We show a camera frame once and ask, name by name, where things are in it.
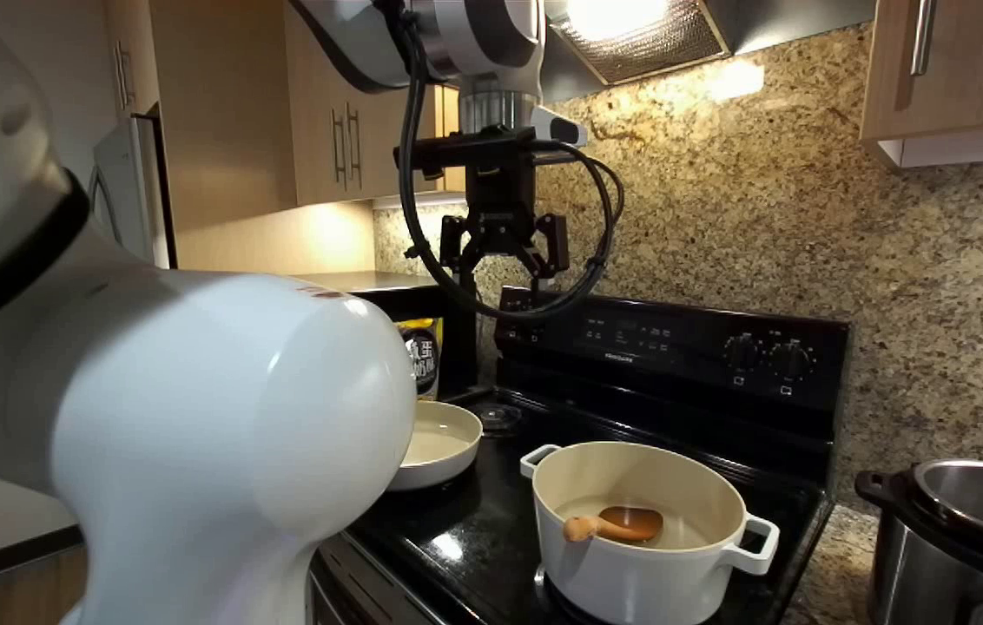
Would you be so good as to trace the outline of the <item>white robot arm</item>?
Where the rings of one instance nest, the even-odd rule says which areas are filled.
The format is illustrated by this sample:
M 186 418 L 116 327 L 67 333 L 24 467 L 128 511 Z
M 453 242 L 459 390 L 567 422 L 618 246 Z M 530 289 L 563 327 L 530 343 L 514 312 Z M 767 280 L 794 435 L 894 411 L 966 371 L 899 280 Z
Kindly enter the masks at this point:
M 93 230 L 0 41 L 0 478 L 83 532 L 62 625 L 311 625 L 309 562 L 392 482 L 412 404 L 378 305 Z

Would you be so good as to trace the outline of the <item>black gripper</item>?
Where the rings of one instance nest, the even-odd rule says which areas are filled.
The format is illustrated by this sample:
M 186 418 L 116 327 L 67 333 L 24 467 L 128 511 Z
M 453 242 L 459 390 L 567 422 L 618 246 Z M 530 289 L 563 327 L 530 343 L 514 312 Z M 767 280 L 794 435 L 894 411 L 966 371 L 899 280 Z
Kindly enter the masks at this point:
M 514 255 L 536 276 L 567 268 L 567 217 L 536 214 L 536 132 L 485 127 L 449 134 L 436 163 L 464 170 L 464 217 L 444 217 L 441 259 L 471 271 L 483 255 Z

